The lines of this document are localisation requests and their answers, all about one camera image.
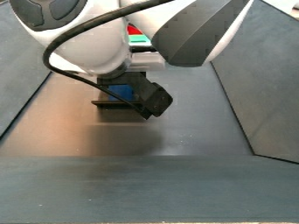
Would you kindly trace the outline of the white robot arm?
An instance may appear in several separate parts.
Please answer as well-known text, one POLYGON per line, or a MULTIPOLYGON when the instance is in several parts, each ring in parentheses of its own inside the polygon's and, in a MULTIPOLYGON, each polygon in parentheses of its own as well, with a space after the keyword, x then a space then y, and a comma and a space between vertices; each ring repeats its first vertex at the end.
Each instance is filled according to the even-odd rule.
POLYGON ((253 0, 8 0, 55 72, 112 78, 159 60, 199 67, 231 41, 253 0))

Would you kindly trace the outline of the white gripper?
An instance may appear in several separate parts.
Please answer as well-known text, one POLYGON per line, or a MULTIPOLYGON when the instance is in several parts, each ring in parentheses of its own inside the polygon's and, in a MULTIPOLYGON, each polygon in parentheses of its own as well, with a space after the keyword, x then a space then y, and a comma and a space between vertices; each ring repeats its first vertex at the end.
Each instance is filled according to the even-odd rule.
POLYGON ((163 71, 165 61, 159 52, 135 52, 128 55, 128 72, 163 71))

